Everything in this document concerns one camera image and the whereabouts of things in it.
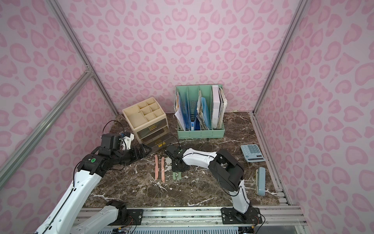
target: brown marble surface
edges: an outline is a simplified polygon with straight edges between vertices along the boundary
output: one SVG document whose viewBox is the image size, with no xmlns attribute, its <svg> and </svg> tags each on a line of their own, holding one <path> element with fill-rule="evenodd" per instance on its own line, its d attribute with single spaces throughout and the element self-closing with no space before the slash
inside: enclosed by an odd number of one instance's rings
<svg viewBox="0 0 374 234">
<path fill-rule="evenodd" d="M 167 114 L 170 131 L 177 136 L 177 121 L 173 114 Z M 124 128 L 129 131 L 123 115 L 117 115 Z M 271 181 L 265 162 L 247 163 L 244 160 L 240 145 L 258 144 L 253 130 L 249 114 L 246 112 L 225 113 L 225 136 L 221 139 L 180 140 L 185 148 L 193 148 L 200 151 L 213 152 L 220 148 L 227 149 L 239 162 L 244 165 L 244 182 L 248 198 L 253 205 L 279 204 L 274 195 L 274 185 Z M 119 133 L 122 127 L 115 123 L 110 132 Z M 132 141 L 132 146 L 137 146 L 137 140 Z M 84 207 L 104 207 L 111 199 L 126 202 L 128 207 L 141 206 L 231 206 L 230 196 L 225 194 L 208 169 L 191 166 L 190 171 L 182 173 L 182 180 L 173 180 L 173 172 L 168 170 L 165 163 L 165 183 L 161 181 L 161 169 L 159 178 L 154 180 L 154 155 L 159 158 L 163 151 L 152 152 L 147 158 L 126 166 L 117 165 L 115 169 L 120 171 L 108 171 L 99 184 L 93 189 Z M 264 197 L 255 193 L 255 172 L 259 167 L 266 168 L 266 194 Z"/>
</svg>

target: metal bracket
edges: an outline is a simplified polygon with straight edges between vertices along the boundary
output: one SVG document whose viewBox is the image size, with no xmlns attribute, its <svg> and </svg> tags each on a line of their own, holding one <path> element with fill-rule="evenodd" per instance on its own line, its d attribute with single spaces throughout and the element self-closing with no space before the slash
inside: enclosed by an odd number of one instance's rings
<svg viewBox="0 0 374 234">
<path fill-rule="evenodd" d="M 223 224 L 261 224 L 262 217 L 259 208 L 249 207 L 245 214 L 242 214 L 234 208 L 222 208 L 221 217 Z"/>
<path fill-rule="evenodd" d="M 127 226 L 131 223 L 131 219 L 133 219 L 135 222 L 133 225 L 141 225 L 142 218 L 143 209 L 127 209 L 127 219 L 118 219 L 109 224 L 109 226 Z"/>
</svg>

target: wallpaper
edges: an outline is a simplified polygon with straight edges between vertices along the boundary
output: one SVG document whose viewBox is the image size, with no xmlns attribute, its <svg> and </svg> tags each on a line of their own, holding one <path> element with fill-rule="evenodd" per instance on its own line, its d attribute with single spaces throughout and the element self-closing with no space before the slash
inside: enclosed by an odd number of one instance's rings
<svg viewBox="0 0 374 234">
<path fill-rule="evenodd" d="M 224 84 L 253 110 L 298 0 L 59 1 L 119 111 L 176 85 Z"/>
<path fill-rule="evenodd" d="M 373 9 L 312 1 L 257 115 L 315 234 L 374 233 Z"/>
<path fill-rule="evenodd" d="M 0 3 L 0 168 L 85 68 L 43 0 Z"/>
<path fill-rule="evenodd" d="M 89 80 L 0 191 L 0 233 L 34 233 L 72 182 L 75 165 L 100 145 L 102 128 L 113 118 Z"/>
</svg>

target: beige desk organizer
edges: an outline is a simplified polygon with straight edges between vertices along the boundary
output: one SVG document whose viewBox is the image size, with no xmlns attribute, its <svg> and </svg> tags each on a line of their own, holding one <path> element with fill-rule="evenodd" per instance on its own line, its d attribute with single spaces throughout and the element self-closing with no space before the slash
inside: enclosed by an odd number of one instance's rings
<svg viewBox="0 0 374 234">
<path fill-rule="evenodd" d="M 122 112 L 139 143 L 152 148 L 159 145 L 160 141 L 162 146 L 164 140 L 160 138 L 170 134 L 166 114 L 153 97 L 127 107 Z"/>
</svg>

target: metal rail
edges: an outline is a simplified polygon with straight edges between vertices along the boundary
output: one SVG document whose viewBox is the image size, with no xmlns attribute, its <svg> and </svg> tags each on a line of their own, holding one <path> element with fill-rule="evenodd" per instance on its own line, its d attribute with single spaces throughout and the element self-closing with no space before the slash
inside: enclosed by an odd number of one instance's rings
<svg viewBox="0 0 374 234">
<path fill-rule="evenodd" d="M 300 22 L 303 18 L 304 13 L 308 9 L 308 6 L 309 6 L 310 2 L 311 2 L 310 0 L 300 0 L 299 5 L 296 8 L 294 17 L 291 20 L 291 23 L 288 27 L 287 33 L 284 37 L 284 40 L 282 41 L 282 44 L 280 45 L 278 54 L 275 57 L 275 60 L 274 60 L 274 63 L 272 65 L 271 69 L 270 69 L 269 75 L 266 78 L 264 87 L 262 88 L 260 96 L 259 96 L 259 98 L 256 102 L 255 107 L 254 107 L 253 113 L 255 115 L 258 112 L 258 110 L 260 109 L 260 106 L 261 106 L 261 104 L 262 104 L 262 102 L 265 98 L 267 90 L 269 89 L 270 84 L 272 83 L 272 80 L 275 77 L 276 71 L 277 71 L 279 65 L 281 64 L 284 55 L 286 54 L 287 48 L 290 45 L 290 43 L 293 39 L 293 36 L 295 35 L 296 29 L 299 26 L 299 24 L 300 24 Z"/>
<path fill-rule="evenodd" d="M 257 120 L 257 117 L 255 115 L 249 115 L 251 118 L 251 122 L 253 125 L 253 129 L 255 130 L 258 142 L 261 146 L 261 151 L 264 157 L 266 157 L 266 165 L 270 173 L 270 177 L 272 178 L 275 190 L 279 193 L 283 194 L 283 200 L 279 200 L 280 204 L 292 204 L 291 200 L 289 199 L 289 195 L 287 192 L 286 187 L 284 186 L 281 174 L 278 170 L 278 167 L 271 155 L 271 151 L 269 148 L 269 144 L 265 138 L 264 132 L 261 128 L 260 123 Z"/>
<path fill-rule="evenodd" d="M 265 225 L 307 225 L 299 206 L 255 206 L 266 218 Z M 142 207 L 143 218 L 139 227 L 227 227 L 222 223 L 222 207 Z M 82 208 L 74 225 L 78 225 L 99 212 L 101 208 Z M 251 224 L 230 225 L 234 227 Z"/>
<path fill-rule="evenodd" d="M 93 79 L 95 80 L 97 86 L 99 87 L 100 92 L 103 94 L 105 100 L 108 102 L 110 108 L 114 112 L 114 114 L 118 114 L 118 110 L 113 103 L 113 100 L 110 98 L 107 90 L 104 88 L 97 72 L 95 71 L 94 66 L 92 65 L 90 59 L 88 58 L 83 46 L 80 44 L 78 37 L 76 36 L 75 32 L 73 31 L 70 23 L 63 12 L 60 4 L 57 0 L 46 0 L 47 4 L 49 5 L 51 11 L 56 16 L 57 21 L 60 23 L 62 29 L 65 31 L 66 36 L 69 38 L 70 42 L 72 43 L 73 47 L 77 51 L 78 56 L 82 60 L 82 62 L 86 65 L 88 69 L 91 69 L 93 72 Z"/>
<path fill-rule="evenodd" d="M 87 69 L 46 117 L 34 128 L 33 132 L 27 137 L 24 143 L 9 157 L 5 166 L 0 170 L 0 189 L 2 189 L 6 182 L 8 182 L 12 175 L 18 170 L 29 153 L 38 145 L 92 75 L 92 71 Z"/>
</svg>

